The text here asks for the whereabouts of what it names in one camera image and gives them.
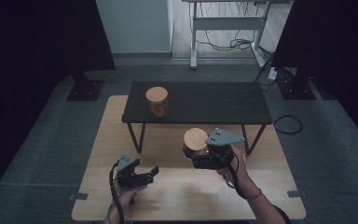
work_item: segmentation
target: wall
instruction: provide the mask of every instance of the wall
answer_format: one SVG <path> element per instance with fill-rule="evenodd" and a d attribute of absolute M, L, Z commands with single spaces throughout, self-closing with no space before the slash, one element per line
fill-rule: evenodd
<path fill-rule="evenodd" d="M 172 51 L 172 0 L 97 0 L 112 53 Z"/>

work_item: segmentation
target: black curtain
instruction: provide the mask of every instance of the black curtain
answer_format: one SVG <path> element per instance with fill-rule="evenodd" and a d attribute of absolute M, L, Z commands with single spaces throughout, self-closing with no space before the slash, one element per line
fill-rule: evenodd
<path fill-rule="evenodd" d="M 114 69 L 95 0 L 0 0 L 0 178 L 58 82 Z"/>

